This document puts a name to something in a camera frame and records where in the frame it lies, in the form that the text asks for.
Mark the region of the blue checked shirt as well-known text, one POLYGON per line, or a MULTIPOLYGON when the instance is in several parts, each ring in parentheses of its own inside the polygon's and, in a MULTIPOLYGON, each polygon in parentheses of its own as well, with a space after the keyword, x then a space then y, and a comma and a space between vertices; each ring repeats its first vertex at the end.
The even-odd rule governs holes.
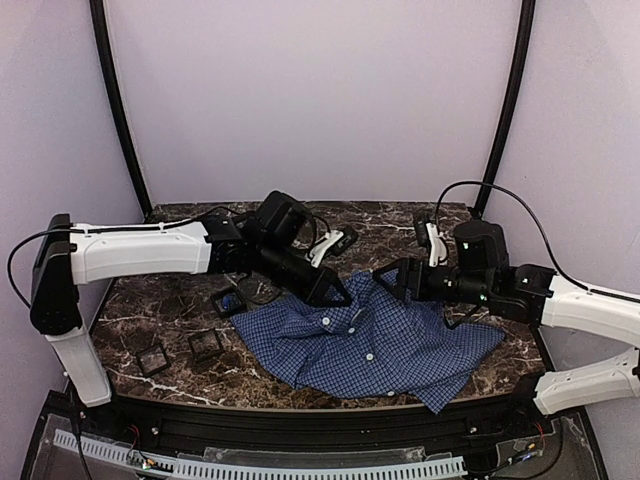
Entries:
POLYGON ((341 399, 415 396, 439 413, 504 340, 484 324, 449 329, 438 302, 398 300, 369 272, 345 282, 352 302, 313 308, 294 296, 233 317, 259 364, 300 390, 341 399))

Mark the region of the round brooch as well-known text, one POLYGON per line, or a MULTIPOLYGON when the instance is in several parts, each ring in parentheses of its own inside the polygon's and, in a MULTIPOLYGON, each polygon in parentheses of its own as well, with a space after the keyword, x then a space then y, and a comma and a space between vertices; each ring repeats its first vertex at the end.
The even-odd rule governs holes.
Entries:
POLYGON ((220 304, 224 310, 229 311, 237 308, 239 301, 234 294, 228 294, 221 299, 220 304))

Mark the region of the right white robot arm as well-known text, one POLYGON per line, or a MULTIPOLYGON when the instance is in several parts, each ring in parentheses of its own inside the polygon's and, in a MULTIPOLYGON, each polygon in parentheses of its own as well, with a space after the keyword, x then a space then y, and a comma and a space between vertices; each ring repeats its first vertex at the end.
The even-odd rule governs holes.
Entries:
POLYGON ((376 270, 374 280, 398 299, 468 304, 505 320, 579 330, 628 345, 607 360, 571 370, 528 374, 512 394, 543 416, 573 407, 639 394, 639 299, 568 280, 559 268, 512 266, 501 226, 483 220, 457 225, 457 264, 444 263, 446 249, 437 227, 416 230, 431 244, 423 261, 401 258, 376 270))

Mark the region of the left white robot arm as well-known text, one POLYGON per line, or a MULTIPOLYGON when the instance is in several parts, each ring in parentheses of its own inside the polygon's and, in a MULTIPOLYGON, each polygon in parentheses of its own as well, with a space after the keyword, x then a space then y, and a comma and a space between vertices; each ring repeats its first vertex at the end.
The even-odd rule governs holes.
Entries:
POLYGON ((321 220, 281 191, 270 192, 254 210, 216 206, 174 222, 97 226, 57 214, 46 230, 10 251, 14 257, 27 244, 40 243, 30 293, 14 293, 52 346, 81 403, 102 407, 112 401, 112 387, 78 307, 79 286, 151 274, 258 273, 307 305, 345 307, 351 295, 323 261, 342 255, 358 234, 350 226, 320 234, 321 220))

